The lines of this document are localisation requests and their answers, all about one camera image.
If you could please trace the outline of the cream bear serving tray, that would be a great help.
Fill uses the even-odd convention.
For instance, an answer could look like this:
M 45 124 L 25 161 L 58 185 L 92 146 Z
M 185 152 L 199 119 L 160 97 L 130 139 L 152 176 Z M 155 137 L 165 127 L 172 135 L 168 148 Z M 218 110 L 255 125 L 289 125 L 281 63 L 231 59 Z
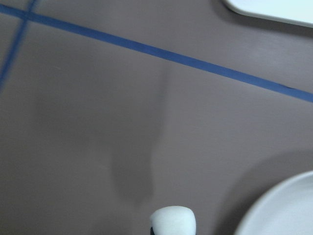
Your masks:
M 312 28 L 312 0 L 225 0 L 232 11 L 265 20 Z

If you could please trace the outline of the cream round plate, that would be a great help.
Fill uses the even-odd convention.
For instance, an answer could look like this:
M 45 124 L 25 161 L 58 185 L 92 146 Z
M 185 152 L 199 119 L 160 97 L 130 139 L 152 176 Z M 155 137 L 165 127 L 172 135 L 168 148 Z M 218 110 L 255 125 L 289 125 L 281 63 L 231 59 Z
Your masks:
M 311 235 L 313 172 L 290 177 L 263 194 L 247 211 L 236 235 Z

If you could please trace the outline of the white bun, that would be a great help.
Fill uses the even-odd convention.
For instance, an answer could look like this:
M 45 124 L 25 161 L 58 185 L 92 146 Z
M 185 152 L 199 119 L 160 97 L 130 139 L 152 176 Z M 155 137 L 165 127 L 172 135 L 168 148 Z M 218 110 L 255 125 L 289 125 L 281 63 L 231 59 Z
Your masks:
M 197 226 L 193 211 L 183 206 L 168 206 L 150 216 L 151 235 L 195 235 Z

